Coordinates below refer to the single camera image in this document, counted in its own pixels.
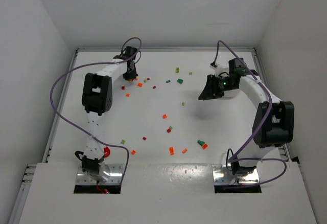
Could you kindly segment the dark green wedge lego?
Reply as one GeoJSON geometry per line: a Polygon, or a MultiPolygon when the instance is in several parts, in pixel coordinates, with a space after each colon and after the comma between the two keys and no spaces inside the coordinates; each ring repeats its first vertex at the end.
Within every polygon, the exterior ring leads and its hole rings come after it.
{"type": "Polygon", "coordinates": [[[197,143],[200,145],[200,146],[203,146],[205,144],[204,141],[201,141],[201,140],[198,140],[197,143]]]}

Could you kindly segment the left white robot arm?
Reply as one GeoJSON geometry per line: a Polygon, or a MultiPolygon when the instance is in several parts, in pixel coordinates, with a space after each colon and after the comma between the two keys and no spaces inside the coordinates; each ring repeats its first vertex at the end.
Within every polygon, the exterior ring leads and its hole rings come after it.
{"type": "Polygon", "coordinates": [[[81,155],[81,166],[84,172],[97,178],[104,176],[105,148],[99,142],[104,134],[105,119],[113,103],[113,83],[123,77],[125,80],[135,80],[137,77],[135,58],[137,48],[127,46],[119,55],[113,57],[113,64],[105,66],[95,73],[87,73],[84,79],[82,105],[85,108],[88,122],[89,138],[81,155]]]}

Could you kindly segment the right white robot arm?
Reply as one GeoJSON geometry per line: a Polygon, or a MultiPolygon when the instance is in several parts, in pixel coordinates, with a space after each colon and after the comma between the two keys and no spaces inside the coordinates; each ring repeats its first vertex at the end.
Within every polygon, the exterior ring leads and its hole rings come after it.
{"type": "Polygon", "coordinates": [[[242,58],[228,62],[228,74],[207,76],[199,100],[220,99],[229,91],[240,90],[256,108],[250,138],[233,155],[228,156],[232,174],[253,172],[258,161],[276,147],[290,143],[294,134],[295,107],[283,101],[262,83],[258,73],[250,70],[242,58]]]}

